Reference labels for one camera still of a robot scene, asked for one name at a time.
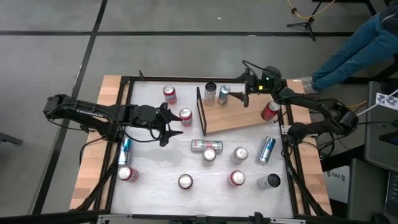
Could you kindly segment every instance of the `wooden table edge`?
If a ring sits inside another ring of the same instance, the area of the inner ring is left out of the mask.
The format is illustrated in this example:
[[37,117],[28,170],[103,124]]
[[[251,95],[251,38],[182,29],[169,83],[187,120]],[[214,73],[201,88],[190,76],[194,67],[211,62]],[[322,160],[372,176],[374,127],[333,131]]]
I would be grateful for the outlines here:
[[[118,97],[121,75],[105,75],[98,95],[98,104],[113,105],[116,103]],[[303,93],[303,85],[300,80],[287,80],[287,85],[296,93]],[[126,102],[128,88],[124,88],[122,104]],[[307,108],[301,106],[291,106],[292,115],[295,122],[311,123],[310,113]],[[288,124],[287,116],[284,116],[284,123]],[[87,141],[98,138],[98,133],[90,133]],[[305,141],[316,144],[314,138],[305,138]],[[70,202],[70,209],[79,206],[84,199],[90,194],[99,180],[102,163],[104,162],[104,150],[106,147],[105,141],[99,141],[86,147],[83,154],[79,173],[76,178],[76,184],[73,191],[73,196]],[[322,167],[318,156],[318,150],[309,144],[299,144],[298,149],[302,161],[304,179],[307,188],[322,206],[322,208],[331,214],[331,207],[329,203],[328,192],[323,178]],[[100,209],[104,208],[105,200],[108,197],[109,181],[104,187],[101,197]],[[297,206],[299,214],[304,214],[301,193],[295,185],[295,194],[297,199]]]

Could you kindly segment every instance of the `sticker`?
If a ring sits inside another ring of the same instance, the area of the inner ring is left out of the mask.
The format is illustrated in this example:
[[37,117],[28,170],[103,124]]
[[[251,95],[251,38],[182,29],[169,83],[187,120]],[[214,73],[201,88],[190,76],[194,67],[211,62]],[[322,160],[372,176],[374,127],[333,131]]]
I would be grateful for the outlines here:
[[384,100],[384,101],[379,103],[379,105],[398,111],[398,98],[393,97],[393,96],[388,96],[385,94],[381,94],[381,93],[377,93],[376,94],[376,103],[378,103],[382,100]]

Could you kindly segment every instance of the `blue soda can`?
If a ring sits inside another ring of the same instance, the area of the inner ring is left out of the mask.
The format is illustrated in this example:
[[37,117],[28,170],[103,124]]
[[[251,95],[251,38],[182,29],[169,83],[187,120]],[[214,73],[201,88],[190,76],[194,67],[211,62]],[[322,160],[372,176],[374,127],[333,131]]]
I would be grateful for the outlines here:
[[130,163],[131,139],[125,138],[120,146],[119,165],[128,165]]
[[268,163],[269,157],[271,156],[272,149],[275,145],[275,139],[267,136],[260,148],[260,154],[258,158],[258,163],[261,165],[266,165]]
[[220,94],[218,95],[218,101],[217,103],[219,105],[226,105],[226,102],[228,101],[228,95],[229,92],[231,91],[231,88],[228,85],[222,85],[220,88]]

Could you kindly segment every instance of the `gray floor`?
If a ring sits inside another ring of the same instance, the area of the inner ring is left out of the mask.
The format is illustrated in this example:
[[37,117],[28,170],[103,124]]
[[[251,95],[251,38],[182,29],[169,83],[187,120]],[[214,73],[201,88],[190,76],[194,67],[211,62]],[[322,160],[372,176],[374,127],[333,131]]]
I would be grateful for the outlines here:
[[[311,1],[291,0],[306,16]],[[373,1],[376,10],[382,1]],[[0,0],[0,30],[91,31],[101,0]],[[354,32],[370,17],[362,4],[335,3],[316,17],[315,32]],[[109,0],[102,31],[256,31],[293,32],[300,22],[287,1]],[[42,114],[48,96],[70,94],[88,36],[0,36],[0,132],[24,140],[22,146],[0,144],[0,216],[30,212],[58,127]],[[103,75],[236,77],[241,60],[279,68],[284,78],[311,75],[346,37],[97,37],[78,98],[96,101]],[[356,74],[371,77],[388,62]],[[366,99],[366,86],[340,85],[322,93],[352,105]],[[78,153],[86,134],[68,131],[44,206],[66,211],[78,172]],[[363,142],[363,129],[342,140],[348,147]],[[344,150],[337,143],[336,151]]]

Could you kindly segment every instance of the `sneaker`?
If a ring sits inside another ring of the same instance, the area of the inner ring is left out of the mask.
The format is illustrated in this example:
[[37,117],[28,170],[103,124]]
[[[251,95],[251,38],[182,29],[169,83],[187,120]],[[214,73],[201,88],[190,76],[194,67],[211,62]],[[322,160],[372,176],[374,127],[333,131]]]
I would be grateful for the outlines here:
[[298,80],[301,80],[301,82],[304,84],[309,84],[312,83],[312,77],[302,77],[302,78],[297,78]]
[[318,91],[316,91],[312,88],[312,83],[306,83],[306,84],[304,84],[304,93],[305,94],[314,94],[314,93],[318,93]]

